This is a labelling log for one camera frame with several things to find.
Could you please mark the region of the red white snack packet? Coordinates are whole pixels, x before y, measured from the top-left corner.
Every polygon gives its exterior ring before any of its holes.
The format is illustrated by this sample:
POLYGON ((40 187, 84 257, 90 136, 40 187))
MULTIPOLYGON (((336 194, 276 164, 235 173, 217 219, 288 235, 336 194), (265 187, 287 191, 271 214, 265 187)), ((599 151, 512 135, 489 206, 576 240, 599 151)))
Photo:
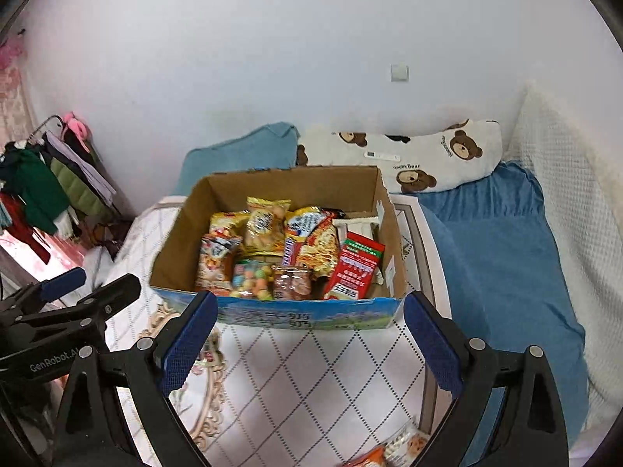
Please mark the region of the red white snack packet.
POLYGON ((384 245, 355 232, 347 232, 338 263, 326 283, 324 300, 359 300, 368 294, 384 245))

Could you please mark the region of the bear print pillow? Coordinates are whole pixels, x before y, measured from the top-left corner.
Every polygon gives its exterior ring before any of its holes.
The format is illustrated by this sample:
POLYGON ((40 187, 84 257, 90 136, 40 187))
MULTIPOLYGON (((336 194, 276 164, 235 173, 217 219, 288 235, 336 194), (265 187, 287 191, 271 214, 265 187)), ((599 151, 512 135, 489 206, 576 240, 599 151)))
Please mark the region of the bear print pillow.
POLYGON ((442 192, 483 179, 502 156, 498 122, 467 119, 422 136, 309 130, 299 139, 296 164, 376 167, 389 192, 411 194, 442 192), (401 161, 368 159, 366 151, 399 155, 401 161))

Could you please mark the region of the colourful candy ball bag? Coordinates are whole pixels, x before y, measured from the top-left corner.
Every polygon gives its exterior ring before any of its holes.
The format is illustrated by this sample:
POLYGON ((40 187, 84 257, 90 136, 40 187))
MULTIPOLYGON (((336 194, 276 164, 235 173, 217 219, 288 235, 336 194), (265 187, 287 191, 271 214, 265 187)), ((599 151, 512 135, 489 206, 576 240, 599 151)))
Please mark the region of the colourful candy ball bag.
POLYGON ((273 300, 273 265, 264 260, 240 259, 233 267, 230 295, 236 298, 273 300))

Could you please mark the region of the white wall switch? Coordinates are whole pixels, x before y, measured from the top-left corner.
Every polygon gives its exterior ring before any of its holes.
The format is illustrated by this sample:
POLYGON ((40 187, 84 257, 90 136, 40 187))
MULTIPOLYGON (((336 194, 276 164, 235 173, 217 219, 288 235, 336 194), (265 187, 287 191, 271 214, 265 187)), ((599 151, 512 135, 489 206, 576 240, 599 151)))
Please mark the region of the white wall switch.
POLYGON ((396 63, 390 67, 391 82, 408 82, 409 67, 406 64, 396 63))

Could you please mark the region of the white remote on pillow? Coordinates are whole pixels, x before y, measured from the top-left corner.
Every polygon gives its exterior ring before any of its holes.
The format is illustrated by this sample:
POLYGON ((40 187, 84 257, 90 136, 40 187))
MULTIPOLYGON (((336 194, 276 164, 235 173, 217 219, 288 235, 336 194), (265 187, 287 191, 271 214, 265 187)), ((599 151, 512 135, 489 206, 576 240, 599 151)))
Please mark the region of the white remote on pillow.
POLYGON ((401 158, 399 155, 374 152, 374 151, 364 152, 364 157, 368 159, 381 160, 382 162, 400 162, 401 161, 401 158))

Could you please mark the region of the teal pillow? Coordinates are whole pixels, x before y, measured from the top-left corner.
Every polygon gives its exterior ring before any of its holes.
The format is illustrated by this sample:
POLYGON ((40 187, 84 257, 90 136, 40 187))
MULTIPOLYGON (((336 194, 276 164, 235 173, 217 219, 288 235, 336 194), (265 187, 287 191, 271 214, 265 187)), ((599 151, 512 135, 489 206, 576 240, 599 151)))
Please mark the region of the teal pillow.
POLYGON ((292 168, 299 137, 295 125, 276 122, 240 138, 198 147, 187 153, 173 195, 188 196, 201 178, 213 173, 292 168))

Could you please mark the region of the white floral quilt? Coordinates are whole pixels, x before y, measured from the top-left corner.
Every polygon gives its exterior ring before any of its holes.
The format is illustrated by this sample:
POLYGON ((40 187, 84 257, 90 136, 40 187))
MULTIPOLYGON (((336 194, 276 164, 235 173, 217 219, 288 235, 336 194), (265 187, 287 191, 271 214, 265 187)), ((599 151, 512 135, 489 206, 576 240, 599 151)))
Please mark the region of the white floral quilt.
MULTIPOLYGON (((111 350, 130 348, 178 314, 148 286, 185 197, 138 216, 108 275, 141 280, 141 298, 108 321, 111 350)), ((393 197, 408 290, 451 317, 435 242, 417 199, 393 197)), ((170 395, 213 466, 338 466, 408 421, 432 434, 451 403, 402 319, 378 330, 279 330, 216 324, 208 351, 170 395)))

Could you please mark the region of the Sedaap instant noodle packet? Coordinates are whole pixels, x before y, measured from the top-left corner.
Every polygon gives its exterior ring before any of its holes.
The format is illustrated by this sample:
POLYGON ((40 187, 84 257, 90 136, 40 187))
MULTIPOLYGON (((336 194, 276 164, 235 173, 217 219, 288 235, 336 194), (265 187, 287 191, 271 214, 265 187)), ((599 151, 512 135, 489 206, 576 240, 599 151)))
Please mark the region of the Sedaap instant noodle packet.
POLYGON ((310 270, 315 278, 330 277, 338 263, 336 211, 304 207, 286 215, 282 265, 310 270))

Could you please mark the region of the white wafer packet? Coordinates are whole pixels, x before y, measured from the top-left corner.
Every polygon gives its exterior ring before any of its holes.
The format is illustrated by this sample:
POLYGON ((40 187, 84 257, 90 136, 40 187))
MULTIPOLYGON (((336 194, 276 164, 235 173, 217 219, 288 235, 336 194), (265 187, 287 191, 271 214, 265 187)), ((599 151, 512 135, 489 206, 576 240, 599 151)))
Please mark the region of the white wafer packet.
POLYGON ((376 239, 379 226, 379 218, 359 217, 359 218, 335 218, 333 226, 336 228, 338 241, 343 244, 347 240, 348 234, 355 233, 369 239, 376 239))

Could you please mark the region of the white knitted blanket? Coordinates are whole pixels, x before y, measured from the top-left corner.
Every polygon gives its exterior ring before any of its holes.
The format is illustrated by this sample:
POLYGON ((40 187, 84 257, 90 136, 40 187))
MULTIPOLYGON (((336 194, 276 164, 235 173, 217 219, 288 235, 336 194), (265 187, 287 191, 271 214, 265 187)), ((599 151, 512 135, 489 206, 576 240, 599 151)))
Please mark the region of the white knitted blanket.
POLYGON ((585 330, 585 425, 622 408, 622 176, 562 104, 527 86, 506 155, 542 187, 577 320, 585 330))

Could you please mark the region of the orange panda snack bag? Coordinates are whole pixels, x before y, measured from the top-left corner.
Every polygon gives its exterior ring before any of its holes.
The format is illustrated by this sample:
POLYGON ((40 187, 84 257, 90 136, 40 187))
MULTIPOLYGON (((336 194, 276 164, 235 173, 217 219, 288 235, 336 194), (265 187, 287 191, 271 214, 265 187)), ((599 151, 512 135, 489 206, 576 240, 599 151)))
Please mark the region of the orange panda snack bag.
POLYGON ((202 237, 195 278, 197 291, 228 296, 233 291, 234 260, 241 251, 243 237, 207 233, 202 237))
POLYGON ((384 446, 379 445, 357 458, 343 464, 343 467, 384 467, 384 446))

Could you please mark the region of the brown cake packet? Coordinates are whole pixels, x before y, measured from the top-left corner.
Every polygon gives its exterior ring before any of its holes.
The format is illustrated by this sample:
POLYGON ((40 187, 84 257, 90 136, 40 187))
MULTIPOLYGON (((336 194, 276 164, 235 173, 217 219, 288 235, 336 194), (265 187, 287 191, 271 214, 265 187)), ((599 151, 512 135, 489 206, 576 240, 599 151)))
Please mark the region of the brown cake packet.
POLYGON ((275 300, 307 300, 312 294, 312 274, 299 267, 273 268, 273 297, 275 300))

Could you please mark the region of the yellow panda snack bag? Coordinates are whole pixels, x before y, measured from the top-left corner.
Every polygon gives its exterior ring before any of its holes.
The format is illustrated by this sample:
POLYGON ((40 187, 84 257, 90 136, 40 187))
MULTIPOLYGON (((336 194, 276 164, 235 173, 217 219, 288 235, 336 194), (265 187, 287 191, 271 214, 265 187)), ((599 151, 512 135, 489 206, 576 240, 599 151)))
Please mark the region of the yellow panda snack bag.
POLYGON ((218 236, 242 236, 245 232, 249 212, 218 212, 211 216, 209 233, 218 236))

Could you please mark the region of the clear bear biscuit bag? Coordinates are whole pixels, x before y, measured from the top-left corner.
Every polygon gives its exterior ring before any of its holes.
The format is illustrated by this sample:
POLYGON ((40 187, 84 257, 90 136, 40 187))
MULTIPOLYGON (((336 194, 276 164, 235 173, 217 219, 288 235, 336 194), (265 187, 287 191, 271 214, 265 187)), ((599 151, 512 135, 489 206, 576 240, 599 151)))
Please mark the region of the clear bear biscuit bag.
POLYGON ((417 428, 413 422, 403 425, 383 445, 384 465, 409 467, 427 447, 430 436, 417 428))

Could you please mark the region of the yellow rice cracker bag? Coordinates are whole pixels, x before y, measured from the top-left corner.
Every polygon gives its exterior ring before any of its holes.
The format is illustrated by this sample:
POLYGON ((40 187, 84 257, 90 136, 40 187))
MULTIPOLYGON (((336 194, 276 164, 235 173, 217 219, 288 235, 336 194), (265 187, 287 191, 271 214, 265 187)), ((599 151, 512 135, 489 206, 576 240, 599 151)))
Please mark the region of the yellow rice cracker bag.
POLYGON ((247 198, 247 220, 244 247, 249 255, 282 256, 285 244, 284 222, 289 199, 266 200, 247 198))

